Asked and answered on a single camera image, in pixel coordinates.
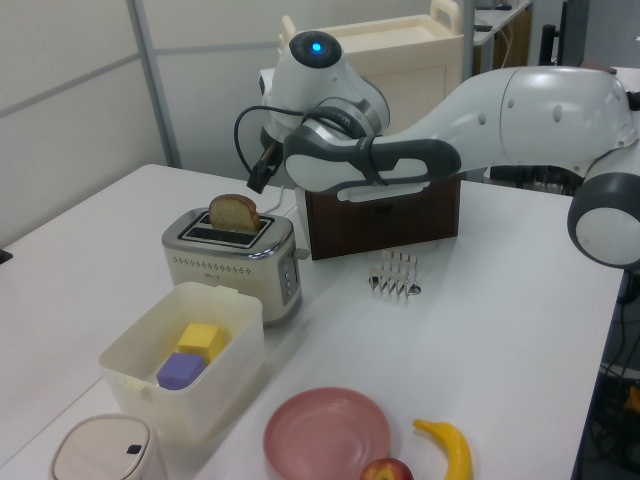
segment purple block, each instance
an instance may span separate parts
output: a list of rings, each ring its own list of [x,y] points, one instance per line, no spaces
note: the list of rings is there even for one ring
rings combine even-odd
[[[205,368],[204,359],[200,355],[175,352],[158,372],[158,383],[167,390],[180,390],[191,385]]]

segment pink plate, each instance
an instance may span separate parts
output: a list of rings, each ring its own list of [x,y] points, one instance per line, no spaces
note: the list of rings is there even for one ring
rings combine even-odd
[[[344,388],[307,390],[284,402],[264,431],[264,452],[285,480],[355,480],[387,456],[389,423],[380,407]]]

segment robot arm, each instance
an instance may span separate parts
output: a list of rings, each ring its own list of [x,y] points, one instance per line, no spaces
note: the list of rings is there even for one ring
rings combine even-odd
[[[492,71],[464,82],[413,126],[380,137],[389,115],[380,92],[335,55],[341,49],[332,37],[309,35],[291,41],[297,54],[283,52],[263,102],[315,112],[286,126],[272,115],[264,127],[283,142],[297,185],[366,201],[468,170],[554,165],[585,179],[568,218],[576,247],[596,262],[640,269],[640,117],[615,76],[564,67]],[[328,51],[328,66],[304,61]],[[337,111],[316,110],[324,102]]]

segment toast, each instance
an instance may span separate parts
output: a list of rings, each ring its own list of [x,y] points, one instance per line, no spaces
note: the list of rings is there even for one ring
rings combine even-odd
[[[256,204],[244,195],[226,194],[209,205],[209,223],[216,230],[257,234],[260,216]]]

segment red apple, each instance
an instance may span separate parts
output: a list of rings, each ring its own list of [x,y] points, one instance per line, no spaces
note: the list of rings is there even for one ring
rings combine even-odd
[[[359,480],[413,480],[411,470],[397,458],[379,458],[369,463]]]

